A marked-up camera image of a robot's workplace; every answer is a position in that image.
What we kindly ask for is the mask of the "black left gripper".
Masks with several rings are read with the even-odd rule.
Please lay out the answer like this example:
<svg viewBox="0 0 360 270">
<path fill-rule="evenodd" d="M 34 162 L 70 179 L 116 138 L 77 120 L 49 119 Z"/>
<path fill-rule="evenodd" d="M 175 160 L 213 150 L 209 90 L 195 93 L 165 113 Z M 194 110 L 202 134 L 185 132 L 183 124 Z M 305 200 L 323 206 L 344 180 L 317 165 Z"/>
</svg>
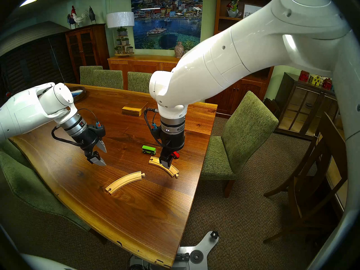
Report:
<svg viewBox="0 0 360 270">
<path fill-rule="evenodd" d="M 96 127 L 85 127 L 82 133 L 75 136 L 75 141 L 82 144 L 80 148 L 84 151 L 87 160 L 91 164 L 106 166 L 106 163 L 100 157 L 98 151 L 93 151 L 93 148 L 97 143 L 97 147 L 104 153 L 107 153 L 103 140 L 99 140 L 97 130 Z"/>
</svg>

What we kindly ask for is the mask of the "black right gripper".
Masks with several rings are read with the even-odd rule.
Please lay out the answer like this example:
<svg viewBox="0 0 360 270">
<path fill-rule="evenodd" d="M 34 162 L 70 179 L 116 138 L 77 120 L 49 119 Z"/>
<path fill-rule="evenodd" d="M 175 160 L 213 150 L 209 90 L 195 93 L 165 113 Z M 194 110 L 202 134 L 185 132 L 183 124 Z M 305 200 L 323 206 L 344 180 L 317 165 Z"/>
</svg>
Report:
<svg viewBox="0 0 360 270">
<path fill-rule="evenodd" d="M 179 151 L 184 147 L 185 134 L 160 134 L 162 151 L 159 157 L 160 164 L 165 168 L 170 168 L 173 159 L 180 157 Z"/>
</svg>

